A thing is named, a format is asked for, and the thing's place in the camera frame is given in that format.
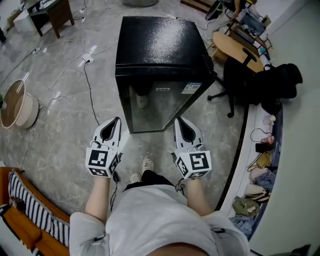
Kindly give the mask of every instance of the gray floor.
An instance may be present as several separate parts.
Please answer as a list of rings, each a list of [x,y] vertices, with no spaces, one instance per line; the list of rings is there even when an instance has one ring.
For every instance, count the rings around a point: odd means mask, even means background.
[[[111,47],[118,41],[123,16],[160,16],[173,15],[196,22],[206,28],[204,14],[182,5],[178,0],[160,0],[148,8],[131,8],[118,0],[86,0],[84,23],[85,51],[97,45],[94,53]],[[74,17],[82,17],[79,9],[82,0],[70,1]],[[199,30],[203,37],[210,38],[208,31]],[[89,88],[84,75],[83,65],[79,67],[78,58],[65,69],[66,65],[82,53],[81,22],[74,26],[66,23],[57,40],[50,29],[43,37],[39,35],[19,34],[13,29],[8,34],[8,42],[0,47],[0,81],[37,46],[59,42],[48,46],[47,52],[40,51],[29,56],[6,79],[0,88],[4,94],[12,82],[22,79],[29,72],[26,80],[27,92],[38,98],[44,105],[39,111],[36,124],[29,130],[0,128],[0,160],[8,166],[20,167],[25,155],[23,169],[26,176],[53,203],[71,214],[85,207],[93,185],[92,176],[85,168],[85,150],[97,127],[91,109]],[[121,177],[119,190],[125,188],[130,175],[138,172],[145,155],[155,163],[157,173],[164,175],[173,184],[181,178],[179,170],[172,161],[171,152],[175,149],[173,127],[164,132],[129,135],[120,103],[115,81],[115,59],[117,46],[111,47],[94,56],[94,62],[86,66],[88,79],[92,87],[92,99],[97,118],[100,122],[113,116],[122,120],[122,135],[128,137],[123,150],[121,163],[117,171]],[[55,81],[65,72],[61,79]],[[223,68],[215,63],[215,70],[222,77]],[[207,148],[211,151],[212,172],[204,178],[205,193],[215,208],[229,175],[236,147],[239,141],[244,110],[235,109],[234,118],[229,119],[227,97],[207,101],[207,96],[222,90],[213,84],[183,116],[197,125],[202,131]],[[61,95],[57,100],[46,105],[52,96]],[[39,122],[37,136],[32,136]]]

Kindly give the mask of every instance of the white wall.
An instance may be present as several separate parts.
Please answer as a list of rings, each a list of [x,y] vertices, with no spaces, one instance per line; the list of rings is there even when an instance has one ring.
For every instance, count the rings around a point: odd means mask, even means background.
[[[283,138],[274,189],[250,246],[262,254],[320,245],[320,2],[311,0],[270,36],[273,64],[296,64],[303,84],[283,106]]]
[[[11,16],[11,13],[19,9],[20,6],[20,0],[2,0],[0,2],[0,28],[3,31],[8,28],[7,19]]]

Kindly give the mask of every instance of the hand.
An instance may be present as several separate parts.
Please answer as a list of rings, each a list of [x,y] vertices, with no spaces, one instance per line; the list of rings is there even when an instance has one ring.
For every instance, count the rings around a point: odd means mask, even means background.
[[[236,19],[238,16],[239,16],[239,11],[238,10],[236,10],[235,12],[234,12],[234,14],[233,14],[233,19]]]

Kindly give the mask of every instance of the white slipper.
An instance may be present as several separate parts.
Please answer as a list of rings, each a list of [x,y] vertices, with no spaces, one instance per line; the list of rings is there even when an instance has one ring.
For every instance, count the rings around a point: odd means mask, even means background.
[[[141,174],[138,172],[132,173],[130,176],[130,183],[141,182]]]
[[[154,172],[155,165],[154,162],[149,158],[145,157],[142,161],[142,174],[144,174],[145,170],[150,170]]]
[[[136,103],[138,105],[139,109],[144,109],[148,105],[148,96],[139,96],[138,94],[136,95]]]

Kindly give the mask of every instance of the mini fridge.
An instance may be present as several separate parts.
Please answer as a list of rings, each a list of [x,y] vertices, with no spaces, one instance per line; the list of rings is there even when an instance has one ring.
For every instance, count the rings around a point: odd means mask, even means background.
[[[123,17],[115,79],[130,133],[166,129],[214,82],[215,75],[193,22]]]

